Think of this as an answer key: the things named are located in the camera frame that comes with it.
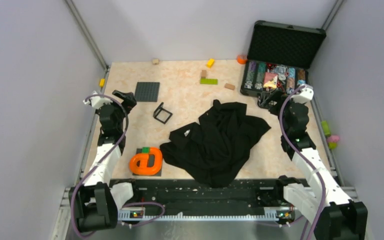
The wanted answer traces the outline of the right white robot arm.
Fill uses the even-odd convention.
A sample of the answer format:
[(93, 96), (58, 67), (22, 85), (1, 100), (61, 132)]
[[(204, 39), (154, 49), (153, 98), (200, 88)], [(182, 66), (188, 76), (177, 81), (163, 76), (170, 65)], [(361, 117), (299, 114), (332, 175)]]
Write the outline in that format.
[(311, 191), (293, 177), (280, 176), (273, 200), (279, 206), (289, 203), (306, 219), (300, 239), (363, 240), (366, 237), (368, 209), (353, 200), (323, 163), (307, 132), (313, 92), (296, 89), (290, 95), (281, 90), (260, 93), (258, 106), (278, 117), (281, 147), (304, 174)]

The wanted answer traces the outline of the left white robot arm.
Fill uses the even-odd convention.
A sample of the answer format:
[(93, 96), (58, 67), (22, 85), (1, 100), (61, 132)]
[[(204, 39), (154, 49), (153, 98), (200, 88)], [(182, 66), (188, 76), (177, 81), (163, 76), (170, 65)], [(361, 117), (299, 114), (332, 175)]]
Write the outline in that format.
[(95, 159), (87, 174), (68, 193), (71, 224), (82, 239), (96, 231), (115, 228), (123, 205), (134, 207), (141, 198), (130, 183), (110, 186), (125, 148), (128, 114), (137, 105), (134, 94), (114, 90), (108, 96), (93, 91), (83, 103), (95, 110), (101, 127)]

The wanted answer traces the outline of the black garment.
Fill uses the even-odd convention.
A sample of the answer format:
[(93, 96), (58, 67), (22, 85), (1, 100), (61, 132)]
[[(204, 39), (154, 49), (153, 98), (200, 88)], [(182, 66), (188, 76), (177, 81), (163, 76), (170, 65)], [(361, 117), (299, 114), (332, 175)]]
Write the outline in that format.
[(181, 168), (197, 182), (227, 187), (248, 161), (251, 149), (271, 129), (261, 117), (247, 115), (247, 104), (215, 99), (198, 122), (169, 134), (160, 145), (164, 161)]

